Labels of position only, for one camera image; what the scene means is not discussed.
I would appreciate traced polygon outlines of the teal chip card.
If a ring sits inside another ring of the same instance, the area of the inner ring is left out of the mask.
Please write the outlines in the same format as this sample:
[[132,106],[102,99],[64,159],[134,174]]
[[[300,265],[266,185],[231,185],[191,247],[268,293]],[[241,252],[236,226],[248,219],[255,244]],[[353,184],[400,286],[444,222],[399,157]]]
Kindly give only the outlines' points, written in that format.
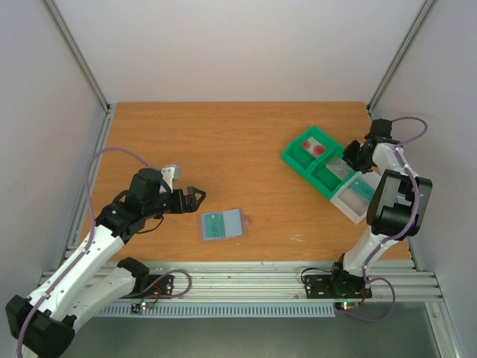
[[204,213],[200,217],[202,239],[213,241],[225,238],[223,213]]

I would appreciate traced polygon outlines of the pink leather card holder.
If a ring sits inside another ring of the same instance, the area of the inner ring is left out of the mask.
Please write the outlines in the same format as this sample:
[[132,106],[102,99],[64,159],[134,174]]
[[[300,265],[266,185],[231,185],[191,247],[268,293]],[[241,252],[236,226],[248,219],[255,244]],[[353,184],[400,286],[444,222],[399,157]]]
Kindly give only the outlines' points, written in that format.
[[248,217],[239,208],[202,213],[200,238],[204,242],[235,239],[247,235]]

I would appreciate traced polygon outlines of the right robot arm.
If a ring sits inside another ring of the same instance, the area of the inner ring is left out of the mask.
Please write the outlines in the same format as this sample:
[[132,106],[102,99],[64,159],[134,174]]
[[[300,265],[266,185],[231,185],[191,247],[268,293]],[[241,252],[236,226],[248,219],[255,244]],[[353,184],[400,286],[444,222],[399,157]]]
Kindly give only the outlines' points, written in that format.
[[[393,124],[413,120],[423,125],[422,131],[407,140],[392,137]],[[376,167],[380,182],[367,208],[367,229],[355,246],[332,265],[329,288],[336,298],[347,298],[362,292],[372,282],[368,271],[393,245],[415,236],[423,223],[433,189],[428,178],[418,175],[404,155],[404,146],[422,137],[428,124],[416,116],[375,119],[364,142],[352,141],[343,160],[357,172],[367,174]]]

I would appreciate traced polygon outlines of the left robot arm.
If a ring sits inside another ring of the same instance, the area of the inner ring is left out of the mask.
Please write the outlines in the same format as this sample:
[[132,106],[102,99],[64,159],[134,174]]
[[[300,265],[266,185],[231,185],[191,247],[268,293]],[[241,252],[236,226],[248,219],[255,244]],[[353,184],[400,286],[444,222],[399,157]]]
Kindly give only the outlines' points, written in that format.
[[97,312],[120,298],[141,297],[155,285],[149,268],[132,257],[92,286],[88,282],[133,236],[145,233],[147,220],[198,210],[206,193],[194,186],[175,189],[178,171],[177,166],[140,169],[130,187],[101,210],[70,258],[27,297],[8,301],[5,311],[18,357],[61,356]]

